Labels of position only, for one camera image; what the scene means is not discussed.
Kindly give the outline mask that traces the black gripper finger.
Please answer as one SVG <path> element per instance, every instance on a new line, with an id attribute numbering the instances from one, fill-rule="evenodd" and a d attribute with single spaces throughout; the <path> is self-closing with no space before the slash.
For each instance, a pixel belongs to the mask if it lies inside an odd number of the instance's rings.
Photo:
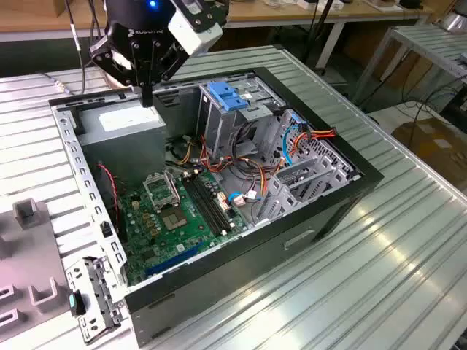
<path id="1" fill-rule="evenodd" d="M 123 57 L 112 45 L 107 36 L 103 36 L 90 47 L 91 60 L 114 81 L 125 87 L 131 87 L 133 92 L 138 95 L 142 107 L 148 107 L 148 86 L 140 79 L 138 69 L 132 63 L 129 67 L 115 60 L 117 57 Z"/>
<path id="2" fill-rule="evenodd" d="M 177 41 L 150 41 L 148 51 L 147 107 L 151 107 L 153 88 L 169 80 L 188 59 L 188 54 Z"/>

